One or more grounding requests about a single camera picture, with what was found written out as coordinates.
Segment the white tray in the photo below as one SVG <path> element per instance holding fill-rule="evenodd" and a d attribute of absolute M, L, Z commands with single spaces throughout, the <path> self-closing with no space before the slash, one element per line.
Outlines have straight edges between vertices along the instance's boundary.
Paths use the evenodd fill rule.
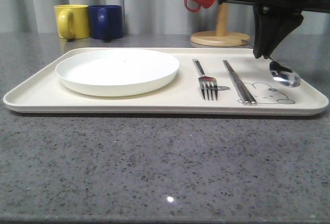
<path fill-rule="evenodd" d="M 153 92 L 130 97 L 92 97 L 67 89 L 55 74 L 62 60 L 80 53 L 119 48 L 82 48 L 67 52 L 9 91 L 6 106 L 20 113 L 163 113 L 227 114 L 269 116 L 311 116 L 323 112 L 329 100 L 302 80 L 301 86 L 288 88 L 272 79 L 269 61 L 255 59 L 250 49 L 144 48 L 175 56 L 180 61 L 174 81 Z M 198 58 L 207 75 L 216 77 L 219 100 L 202 99 L 197 69 Z M 255 96 L 257 106 L 244 106 L 222 60 L 226 59 Z"/>

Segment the countertop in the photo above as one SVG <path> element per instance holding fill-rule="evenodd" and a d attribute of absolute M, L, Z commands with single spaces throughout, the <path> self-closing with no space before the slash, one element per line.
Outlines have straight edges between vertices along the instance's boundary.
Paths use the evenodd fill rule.
<path fill-rule="evenodd" d="M 330 98 L 330 36 L 274 57 Z M 194 47 L 0 34 L 1 97 L 78 47 Z M 330 112 L 312 117 L 18 114 L 1 101 L 0 222 L 330 223 Z"/>

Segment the metal spoon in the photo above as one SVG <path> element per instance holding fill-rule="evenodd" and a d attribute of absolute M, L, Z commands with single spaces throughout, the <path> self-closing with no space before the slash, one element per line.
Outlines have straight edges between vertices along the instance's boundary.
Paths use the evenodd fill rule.
<path fill-rule="evenodd" d="M 288 87 L 297 87 L 300 85 L 300 76 L 289 68 L 283 67 L 271 56 L 263 56 L 265 59 L 272 60 L 269 63 L 269 70 L 273 79 L 280 84 Z"/>

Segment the white curtain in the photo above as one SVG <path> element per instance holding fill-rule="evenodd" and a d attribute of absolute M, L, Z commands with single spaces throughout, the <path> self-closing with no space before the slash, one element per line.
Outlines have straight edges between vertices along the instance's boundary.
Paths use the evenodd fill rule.
<path fill-rule="evenodd" d="M 191 34 L 214 30 L 218 5 L 191 13 L 184 0 L 0 0 L 0 32 L 56 31 L 54 5 L 60 4 L 115 4 L 124 12 L 127 34 Z M 330 14 L 304 12 L 303 24 L 296 34 L 330 34 Z M 252 7 L 231 4 L 228 30 L 253 35 Z"/>

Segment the chopsticks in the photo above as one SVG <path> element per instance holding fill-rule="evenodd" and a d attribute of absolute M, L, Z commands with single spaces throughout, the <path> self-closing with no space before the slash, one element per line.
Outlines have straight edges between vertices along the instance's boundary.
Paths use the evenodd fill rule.
<path fill-rule="evenodd" d="M 239 97 L 243 101 L 243 105 L 257 105 L 257 101 L 252 96 L 250 91 L 246 88 L 242 80 L 238 77 L 237 73 L 233 70 L 229 62 L 227 60 L 223 60 L 223 63 L 225 64 L 228 70 L 230 78 L 237 90 Z"/>

